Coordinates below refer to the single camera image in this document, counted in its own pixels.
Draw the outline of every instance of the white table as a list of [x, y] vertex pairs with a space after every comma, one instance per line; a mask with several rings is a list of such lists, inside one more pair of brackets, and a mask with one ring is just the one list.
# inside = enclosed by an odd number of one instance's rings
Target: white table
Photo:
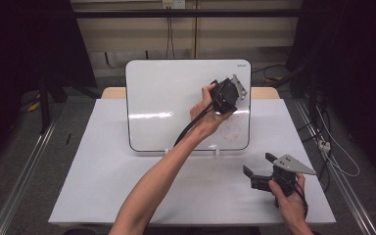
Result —
[[[151, 225], [224, 226], [282, 223], [274, 197], [250, 187], [242, 165], [270, 175], [264, 153], [290, 154], [312, 167], [283, 100], [252, 100], [251, 139], [241, 152], [194, 153], [177, 175]], [[125, 100], [98, 100], [49, 222], [112, 224], [139, 178], [160, 157], [129, 148]], [[311, 224], [335, 222], [316, 176], [306, 176]]]

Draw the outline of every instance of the whiteboard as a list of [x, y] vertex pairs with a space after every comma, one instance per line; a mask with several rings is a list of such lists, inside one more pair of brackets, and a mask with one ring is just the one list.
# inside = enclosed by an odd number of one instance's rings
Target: whiteboard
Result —
[[246, 60], [135, 60], [126, 65], [130, 148], [138, 152], [171, 149], [202, 100], [201, 88], [235, 74], [248, 91], [236, 111], [196, 150], [243, 150], [250, 139], [252, 66]]

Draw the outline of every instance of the black horizontal bar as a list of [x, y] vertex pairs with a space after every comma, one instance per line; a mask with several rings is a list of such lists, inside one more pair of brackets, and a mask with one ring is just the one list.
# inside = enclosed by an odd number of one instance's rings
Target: black horizontal bar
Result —
[[326, 9], [258, 9], [258, 10], [97, 10], [97, 11], [22, 11], [21, 15], [38, 18], [290, 18], [322, 16]]

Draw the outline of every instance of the human arm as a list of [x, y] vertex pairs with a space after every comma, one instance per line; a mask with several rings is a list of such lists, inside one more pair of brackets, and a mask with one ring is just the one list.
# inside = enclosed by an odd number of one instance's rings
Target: human arm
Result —
[[[211, 101], [214, 84], [203, 87], [203, 100], [190, 110], [194, 119]], [[121, 206], [110, 234], [143, 234], [158, 205], [165, 197], [178, 171], [191, 152], [231, 114], [223, 116], [208, 112], [182, 140], [152, 166], [138, 181]]]
[[[303, 193], [305, 190], [305, 177], [301, 173], [296, 173], [296, 175], [298, 177], [298, 184], [301, 186], [298, 187], [298, 190]], [[268, 185], [271, 192], [277, 198], [283, 220], [292, 234], [312, 235], [313, 233], [305, 221], [304, 202], [301, 197], [296, 192], [286, 197], [280, 186], [274, 180], [270, 180]]]

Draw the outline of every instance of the hand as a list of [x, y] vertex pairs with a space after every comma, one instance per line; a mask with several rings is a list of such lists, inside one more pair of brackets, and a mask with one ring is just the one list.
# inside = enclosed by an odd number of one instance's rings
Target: hand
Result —
[[[215, 84], [204, 86], [202, 89], [203, 100], [195, 105], [190, 110], [191, 120], [196, 118], [200, 112], [205, 109], [212, 101], [210, 91], [215, 87]], [[198, 122], [192, 127], [192, 130], [198, 130], [203, 139], [215, 133], [218, 126], [226, 119], [228, 119], [233, 113], [227, 113], [224, 115], [218, 115], [214, 111], [209, 111], [205, 116], [198, 120]]]
[[[305, 192], [305, 177], [301, 173], [296, 173], [296, 175], [298, 177], [298, 184], [301, 186], [297, 188], [303, 194]], [[276, 196], [283, 220], [292, 233], [313, 234], [305, 221], [304, 202], [301, 197], [296, 192], [286, 197], [280, 186], [274, 180], [270, 180], [268, 185], [271, 192]]]

